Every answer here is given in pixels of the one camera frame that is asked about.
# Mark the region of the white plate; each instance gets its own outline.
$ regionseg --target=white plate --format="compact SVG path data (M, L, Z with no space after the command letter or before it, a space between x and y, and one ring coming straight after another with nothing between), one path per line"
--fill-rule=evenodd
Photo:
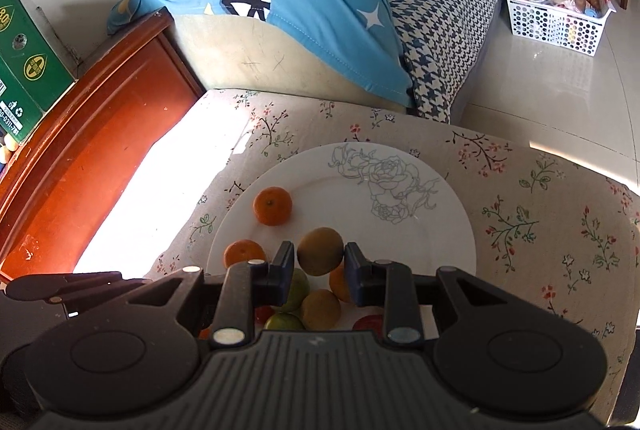
M291 219L282 226L264 226L253 213L254 197L270 186L284 188L293 200ZM449 184L405 152L357 142L307 150L251 184L220 224L207 272L225 272L222 255L236 240L254 240L273 258L283 240L297 246L305 233L321 226L337 230L345 244L357 242L369 260L396 260L417 274L434 274L440 266L476 273L471 224ZM311 289L329 289L329 275L309 281ZM342 304L336 329L351 329L362 316L377 312ZM430 308L422 308L422 320L425 336L436 337Z

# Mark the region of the tiled floor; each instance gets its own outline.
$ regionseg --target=tiled floor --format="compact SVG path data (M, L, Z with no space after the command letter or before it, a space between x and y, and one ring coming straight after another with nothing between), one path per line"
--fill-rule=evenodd
M634 190L640 159L640 0L610 15L595 57L511 35L489 47L462 125L543 148Z

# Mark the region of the white plastic basket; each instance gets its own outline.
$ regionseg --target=white plastic basket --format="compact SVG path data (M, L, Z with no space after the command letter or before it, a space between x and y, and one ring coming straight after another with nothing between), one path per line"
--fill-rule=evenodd
M559 45L589 56L596 54L607 17L615 8L610 0L600 18L528 0L507 0L511 32L547 44Z

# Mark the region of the green cardboard box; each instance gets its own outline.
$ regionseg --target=green cardboard box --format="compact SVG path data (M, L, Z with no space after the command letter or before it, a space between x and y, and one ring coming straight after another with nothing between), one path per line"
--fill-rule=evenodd
M30 0L0 0L0 126L22 142L75 83L76 61Z

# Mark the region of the rose drawing on plate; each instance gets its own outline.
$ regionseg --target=rose drawing on plate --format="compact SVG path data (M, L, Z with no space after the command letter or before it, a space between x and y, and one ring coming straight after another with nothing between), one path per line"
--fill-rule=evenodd
M436 194L439 178L420 181L420 173L412 163L397 155L378 158L376 150L369 153L356 150L348 144L336 147L329 163L347 179L358 179L358 184L367 182L373 205L371 213L393 224L414 215L418 208L433 210L430 203Z

